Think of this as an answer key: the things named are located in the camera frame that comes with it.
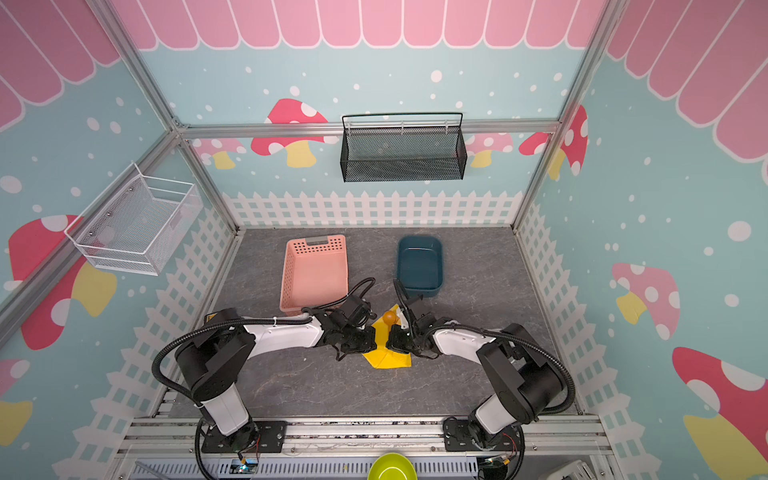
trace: black wire basket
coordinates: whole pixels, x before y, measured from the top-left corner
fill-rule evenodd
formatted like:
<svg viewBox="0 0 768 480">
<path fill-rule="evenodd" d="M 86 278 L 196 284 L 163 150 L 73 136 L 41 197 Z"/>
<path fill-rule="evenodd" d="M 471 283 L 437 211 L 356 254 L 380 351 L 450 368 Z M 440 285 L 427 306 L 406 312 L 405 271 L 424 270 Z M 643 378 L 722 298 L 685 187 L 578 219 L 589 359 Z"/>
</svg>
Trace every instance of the black wire basket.
<svg viewBox="0 0 768 480">
<path fill-rule="evenodd" d="M 462 119 L 453 112 L 344 115 L 344 181 L 463 179 Z"/>
</svg>

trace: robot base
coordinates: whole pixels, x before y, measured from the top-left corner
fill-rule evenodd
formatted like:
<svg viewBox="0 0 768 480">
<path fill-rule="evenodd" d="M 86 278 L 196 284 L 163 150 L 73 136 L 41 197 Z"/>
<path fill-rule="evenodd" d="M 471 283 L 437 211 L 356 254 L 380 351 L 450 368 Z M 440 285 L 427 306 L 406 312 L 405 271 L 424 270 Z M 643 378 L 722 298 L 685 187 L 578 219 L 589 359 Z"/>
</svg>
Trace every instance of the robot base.
<svg viewBox="0 0 768 480">
<path fill-rule="evenodd" d="M 257 438 L 259 439 L 259 453 L 280 453 L 283 450 L 283 441 L 285 440 L 286 426 L 288 422 L 255 422 L 259 429 Z M 203 445 L 200 447 L 202 453 L 237 453 L 237 451 L 227 442 L 227 437 L 221 435 L 217 427 L 212 427 L 203 437 Z M 256 445 L 248 452 L 255 452 Z"/>
<path fill-rule="evenodd" d="M 477 442 L 470 432 L 472 422 L 468 419 L 449 418 L 442 423 L 447 452 L 511 452 L 520 449 L 520 437 L 511 426 L 483 442 Z"/>
</svg>

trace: pink plastic basket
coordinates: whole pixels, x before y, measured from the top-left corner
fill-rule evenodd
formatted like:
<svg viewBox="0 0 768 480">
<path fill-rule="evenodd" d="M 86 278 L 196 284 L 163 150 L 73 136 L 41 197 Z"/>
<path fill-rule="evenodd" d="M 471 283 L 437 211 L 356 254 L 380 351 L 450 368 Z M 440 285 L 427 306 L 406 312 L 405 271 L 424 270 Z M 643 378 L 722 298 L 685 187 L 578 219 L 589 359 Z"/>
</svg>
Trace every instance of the pink plastic basket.
<svg viewBox="0 0 768 480">
<path fill-rule="evenodd" d="M 343 235 L 291 240 L 286 245 L 280 309 L 296 313 L 338 300 L 346 295 L 348 280 Z"/>
</svg>

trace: green bowl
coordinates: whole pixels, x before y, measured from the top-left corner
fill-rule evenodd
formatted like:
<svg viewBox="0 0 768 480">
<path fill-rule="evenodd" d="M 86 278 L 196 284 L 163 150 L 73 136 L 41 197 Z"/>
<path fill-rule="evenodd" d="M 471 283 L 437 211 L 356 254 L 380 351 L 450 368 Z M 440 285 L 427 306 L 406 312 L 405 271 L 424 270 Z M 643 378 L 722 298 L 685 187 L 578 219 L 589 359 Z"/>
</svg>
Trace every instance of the green bowl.
<svg viewBox="0 0 768 480">
<path fill-rule="evenodd" d="M 416 470 L 406 457 L 388 453 L 373 463 L 368 480 L 416 480 Z"/>
</svg>

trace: mounting plate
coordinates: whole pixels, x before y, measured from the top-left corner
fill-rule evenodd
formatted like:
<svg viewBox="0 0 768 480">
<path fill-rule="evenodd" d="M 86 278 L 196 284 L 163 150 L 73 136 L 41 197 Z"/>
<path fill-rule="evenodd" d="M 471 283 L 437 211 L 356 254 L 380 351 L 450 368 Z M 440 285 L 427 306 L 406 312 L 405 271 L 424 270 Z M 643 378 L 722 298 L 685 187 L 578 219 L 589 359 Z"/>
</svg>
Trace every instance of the mounting plate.
<svg viewBox="0 0 768 480">
<path fill-rule="evenodd" d="M 283 441 L 285 441 L 286 426 L 288 422 L 256 422 L 259 427 L 259 453 L 280 453 L 283 450 Z M 221 435 L 217 427 L 212 427 L 203 437 L 203 445 L 200 447 L 202 453 L 235 453 L 231 446 L 224 441 L 224 435 Z M 255 452 L 254 445 L 249 452 Z"/>
<path fill-rule="evenodd" d="M 520 437 L 511 426 L 505 427 L 494 435 L 494 438 L 500 438 L 498 444 L 488 447 L 486 450 L 481 449 L 472 441 L 472 434 L 469 432 L 469 420 L 467 419 L 446 419 L 442 423 L 442 432 L 445 435 L 445 450 L 447 452 L 511 452 L 515 447 L 512 446 L 507 435 L 520 445 Z"/>
</svg>

